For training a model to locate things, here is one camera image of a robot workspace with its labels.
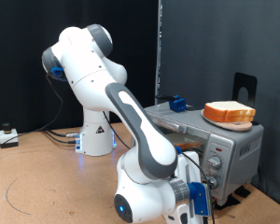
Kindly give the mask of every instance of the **warning label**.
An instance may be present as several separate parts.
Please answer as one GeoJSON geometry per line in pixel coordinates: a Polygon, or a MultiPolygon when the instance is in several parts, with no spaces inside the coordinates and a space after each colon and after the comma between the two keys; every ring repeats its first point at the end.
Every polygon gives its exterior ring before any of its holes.
{"type": "Polygon", "coordinates": [[[100,125],[100,127],[97,129],[96,133],[104,133],[104,132],[105,132],[104,129],[100,125]]]}

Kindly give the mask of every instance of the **blue object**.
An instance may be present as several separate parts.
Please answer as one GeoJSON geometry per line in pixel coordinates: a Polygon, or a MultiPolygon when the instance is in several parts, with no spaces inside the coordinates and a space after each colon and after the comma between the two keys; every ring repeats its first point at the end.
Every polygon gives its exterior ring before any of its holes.
{"type": "Polygon", "coordinates": [[[113,147],[117,147],[118,144],[116,143],[116,138],[113,131],[112,131],[112,138],[113,138],[113,147]]]}
{"type": "Polygon", "coordinates": [[[179,95],[174,96],[174,98],[174,101],[169,100],[170,109],[174,110],[177,113],[187,109],[185,98],[180,99],[179,95]]]}
{"type": "Polygon", "coordinates": [[[190,184],[188,183],[188,186],[190,190],[189,198],[194,201],[195,214],[208,217],[209,211],[207,206],[205,186],[198,182],[192,182],[190,184]]]}
{"type": "Polygon", "coordinates": [[[175,147],[175,149],[176,149],[177,154],[180,155],[181,154],[181,148],[180,147],[175,147]]]}
{"type": "Polygon", "coordinates": [[[63,82],[67,81],[64,70],[61,67],[53,67],[52,74],[54,75],[54,77],[56,77],[57,80],[60,80],[63,82]]]}

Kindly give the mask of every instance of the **toaster oven control panel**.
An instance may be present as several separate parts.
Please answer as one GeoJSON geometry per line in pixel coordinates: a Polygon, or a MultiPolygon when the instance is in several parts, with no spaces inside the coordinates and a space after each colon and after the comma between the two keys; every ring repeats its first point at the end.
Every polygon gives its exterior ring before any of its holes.
{"type": "Polygon", "coordinates": [[[218,199],[224,197],[232,147],[232,141],[211,135],[203,155],[203,170],[214,182],[212,194],[218,199]]]}

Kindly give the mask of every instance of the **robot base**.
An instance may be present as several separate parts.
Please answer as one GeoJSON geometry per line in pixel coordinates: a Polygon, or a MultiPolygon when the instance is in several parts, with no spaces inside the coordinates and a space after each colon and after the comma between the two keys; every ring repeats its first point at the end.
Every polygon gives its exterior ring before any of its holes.
{"type": "Polygon", "coordinates": [[[89,156],[104,156],[115,148],[113,131],[107,123],[103,112],[84,108],[84,124],[77,139],[76,153],[89,156]]]}

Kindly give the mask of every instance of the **toaster oven knob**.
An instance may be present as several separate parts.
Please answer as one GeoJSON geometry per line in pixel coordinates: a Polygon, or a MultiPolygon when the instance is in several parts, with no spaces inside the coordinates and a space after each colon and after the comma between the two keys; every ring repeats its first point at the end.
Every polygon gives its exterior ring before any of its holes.
{"type": "Polygon", "coordinates": [[[221,159],[219,157],[211,157],[208,159],[208,163],[215,169],[217,170],[218,168],[221,167],[221,159]]]}
{"type": "Polygon", "coordinates": [[[217,180],[213,176],[208,176],[208,181],[211,184],[211,189],[215,189],[217,187],[217,180]]]}

